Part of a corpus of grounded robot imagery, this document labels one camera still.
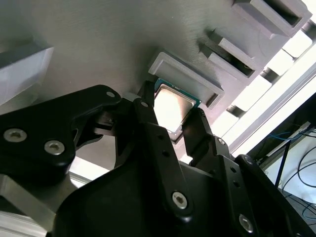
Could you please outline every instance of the blue cable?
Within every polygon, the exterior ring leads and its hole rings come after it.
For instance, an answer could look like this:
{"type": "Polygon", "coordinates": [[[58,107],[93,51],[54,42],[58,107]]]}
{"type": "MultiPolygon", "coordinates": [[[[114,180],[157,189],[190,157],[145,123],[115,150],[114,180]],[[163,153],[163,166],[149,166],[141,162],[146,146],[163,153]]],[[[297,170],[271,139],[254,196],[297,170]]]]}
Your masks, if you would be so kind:
{"type": "Polygon", "coordinates": [[[296,140],[298,138],[300,138],[301,136],[305,135],[306,132],[308,132],[310,129],[305,129],[301,132],[299,132],[295,137],[292,137],[292,138],[282,138],[282,137],[279,137],[280,135],[284,135],[284,134],[288,134],[290,132],[283,132],[283,133],[279,133],[279,134],[275,134],[275,135],[272,135],[272,134],[269,134],[270,137],[273,137],[275,139],[279,139],[279,140],[282,140],[282,141],[292,141],[292,140],[296,140]]]}
{"type": "Polygon", "coordinates": [[[293,137],[293,138],[281,138],[281,137],[278,137],[278,136],[269,134],[270,137],[273,137],[273,138],[276,138],[276,139],[279,139],[279,140],[282,140],[282,141],[292,141],[292,140],[295,140],[295,139],[300,138],[302,135],[303,135],[303,134],[297,134],[297,135],[296,135],[295,137],[293,137]]]}

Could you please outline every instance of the cable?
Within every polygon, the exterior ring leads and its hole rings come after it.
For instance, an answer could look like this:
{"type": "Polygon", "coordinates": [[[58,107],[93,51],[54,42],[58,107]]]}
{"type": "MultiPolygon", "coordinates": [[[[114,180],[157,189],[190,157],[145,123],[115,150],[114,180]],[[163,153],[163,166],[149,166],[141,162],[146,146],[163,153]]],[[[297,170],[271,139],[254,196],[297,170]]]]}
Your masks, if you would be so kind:
{"type": "Polygon", "coordinates": [[[308,219],[308,220],[313,220],[313,221],[315,221],[316,218],[308,217],[308,216],[305,215],[305,211],[306,211],[306,210],[309,210],[312,214],[314,214],[314,215],[316,216],[316,214],[315,214],[314,212],[312,212],[312,211],[309,209],[310,206],[311,206],[311,204],[309,203],[308,206],[305,207],[305,209],[304,209],[303,212],[302,212],[302,216],[304,216],[304,217],[305,217],[306,219],[308,219]]]}
{"type": "Polygon", "coordinates": [[[314,131],[310,131],[310,130],[314,130],[315,128],[314,127],[311,127],[308,126],[305,130],[299,132],[296,136],[292,137],[292,138],[282,138],[282,137],[279,137],[280,135],[284,135],[284,134],[288,134],[288,133],[291,133],[291,132],[283,132],[283,133],[279,133],[279,134],[269,134],[270,137],[273,137],[273,138],[276,138],[276,139],[279,139],[279,140],[282,140],[282,141],[292,141],[292,140],[296,140],[298,138],[300,138],[301,136],[308,136],[308,137],[314,137],[314,136],[310,136],[308,134],[305,134],[306,132],[314,132],[314,131]]]}
{"type": "Polygon", "coordinates": [[[305,158],[311,151],[313,151],[314,149],[316,149],[316,146],[314,146],[313,148],[311,148],[308,152],[305,153],[305,155],[303,155],[303,157],[301,158],[301,160],[300,160],[300,162],[299,162],[299,164],[298,164],[298,168],[297,168],[297,175],[298,175],[298,178],[300,179],[300,181],[301,181],[303,184],[305,184],[306,186],[311,187],[311,188],[316,188],[316,186],[315,186],[315,185],[310,185],[310,184],[304,182],[304,181],[302,180],[302,178],[301,178],[300,171],[301,171],[301,164],[302,164],[302,161],[303,161],[304,158],[305,158]]]}
{"type": "Polygon", "coordinates": [[[308,134],[303,134],[303,136],[314,137],[314,136],[311,136],[311,135],[308,135],[308,134]]]}
{"type": "Polygon", "coordinates": [[[306,169],[307,167],[309,167],[309,166],[311,166],[311,165],[313,165],[313,164],[316,164],[316,162],[313,162],[313,163],[311,163],[311,164],[308,164],[308,165],[304,166],[303,168],[300,168],[298,171],[296,171],[296,172],[285,182],[285,184],[283,185],[283,187],[282,187],[282,193],[284,194],[285,186],[288,184],[288,182],[290,182],[291,179],[294,178],[295,175],[297,175],[297,174],[299,173],[299,171],[301,171],[301,170],[303,170],[303,169],[306,169]]]}
{"type": "Polygon", "coordinates": [[[297,134],[295,137],[293,138],[281,138],[281,137],[278,137],[278,136],[274,136],[272,134],[269,134],[270,137],[273,137],[275,139],[279,139],[279,140],[282,140],[282,141],[292,141],[292,140],[296,140],[298,138],[300,138],[302,136],[302,134],[297,134]]]}

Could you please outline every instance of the black plastic bracket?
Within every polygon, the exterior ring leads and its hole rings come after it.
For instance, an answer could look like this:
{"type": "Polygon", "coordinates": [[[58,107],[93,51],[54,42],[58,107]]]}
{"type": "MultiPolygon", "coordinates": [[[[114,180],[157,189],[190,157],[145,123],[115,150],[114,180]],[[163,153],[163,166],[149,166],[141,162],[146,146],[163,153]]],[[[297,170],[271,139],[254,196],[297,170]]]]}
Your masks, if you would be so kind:
{"type": "Polygon", "coordinates": [[[173,217],[187,223],[193,217],[194,204],[168,132],[158,126],[154,109],[148,102],[136,99],[133,104],[139,126],[137,137],[142,144],[144,162],[152,168],[161,202],[173,217]],[[184,195],[187,203],[185,208],[179,208],[173,201],[175,192],[184,195]]]}
{"type": "Polygon", "coordinates": [[[120,100],[114,90],[98,85],[2,115],[2,134],[18,128],[27,138],[8,142],[3,135],[0,137],[0,173],[35,183],[61,180],[75,158],[76,149],[102,137],[88,129],[89,120],[114,108],[120,100]],[[50,140],[61,142],[65,150],[58,156],[46,152],[44,145],[50,140]]]}
{"type": "Polygon", "coordinates": [[[235,161],[242,169],[252,200],[255,200],[252,206],[258,213],[256,219],[265,220],[261,229],[273,230],[275,236],[314,236],[312,229],[306,228],[306,222],[251,157],[239,155],[235,161]]]}
{"type": "Polygon", "coordinates": [[[231,225],[242,236],[258,236],[240,168],[232,161],[227,144],[212,134],[204,111],[192,111],[182,128],[187,154],[193,158],[191,166],[210,173],[224,190],[231,225]],[[251,223],[248,231],[239,220],[244,217],[251,223]]]}

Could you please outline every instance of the silver screw head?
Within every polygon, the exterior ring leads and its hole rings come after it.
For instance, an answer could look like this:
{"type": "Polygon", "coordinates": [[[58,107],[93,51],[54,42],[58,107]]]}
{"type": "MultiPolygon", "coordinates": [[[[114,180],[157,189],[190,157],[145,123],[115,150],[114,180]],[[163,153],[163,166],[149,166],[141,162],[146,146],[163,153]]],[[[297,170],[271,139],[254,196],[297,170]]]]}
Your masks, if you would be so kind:
{"type": "Polygon", "coordinates": [[[107,92],[107,95],[110,96],[110,97],[112,97],[112,98],[115,97],[114,93],[112,93],[112,92],[110,92],[110,91],[107,92]]]}
{"type": "Polygon", "coordinates": [[[27,138],[27,134],[22,129],[11,128],[4,132],[3,137],[8,142],[23,142],[27,138]]]}
{"type": "Polygon", "coordinates": [[[245,159],[245,161],[246,161],[248,164],[252,164],[252,161],[251,161],[251,159],[250,159],[249,157],[244,156],[244,159],[245,159]]]}
{"type": "Polygon", "coordinates": [[[44,149],[47,153],[58,156],[65,150],[64,144],[57,140],[51,140],[45,143],[44,149]]]}
{"type": "Polygon", "coordinates": [[[217,138],[217,140],[218,140],[222,145],[225,145],[225,144],[226,144],[222,138],[217,138]]]}
{"type": "Polygon", "coordinates": [[[252,232],[253,232],[252,223],[249,221],[249,219],[248,219],[247,217],[245,217],[244,215],[240,214],[240,215],[239,215],[239,222],[240,222],[241,226],[242,226],[248,233],[252,233],[252,232]]]}
{"type": "Polygon", "coordinates": [[[186,209],[188,206],[186,197],[180,192],[174,192],[172,194],[172,200],[180,209],[186,209]]]}
{"type": "Polygon", "coordinates": [[[141,105],[144,106],[144,107],[148,107],[148,104],[145,103],[145,102],[141,102],[141,105]]]}

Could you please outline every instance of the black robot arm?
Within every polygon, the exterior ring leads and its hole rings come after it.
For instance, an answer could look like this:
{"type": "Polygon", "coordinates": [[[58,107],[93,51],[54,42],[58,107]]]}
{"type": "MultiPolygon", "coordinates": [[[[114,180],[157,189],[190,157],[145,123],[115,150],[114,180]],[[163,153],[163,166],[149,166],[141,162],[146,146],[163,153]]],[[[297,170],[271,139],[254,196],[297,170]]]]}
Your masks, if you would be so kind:
{"type": "Polygon", "coordinates": [[[182,126],[186,165],[157,123],[153,84],[139,96],[99,85],[0,116],[0,195],[52,237],[315,236],[250,157],[231,156],[203,110],[182,126]],[[115,168],[76,190],[76,150],[103,135],[116,138],[115,168]]]}

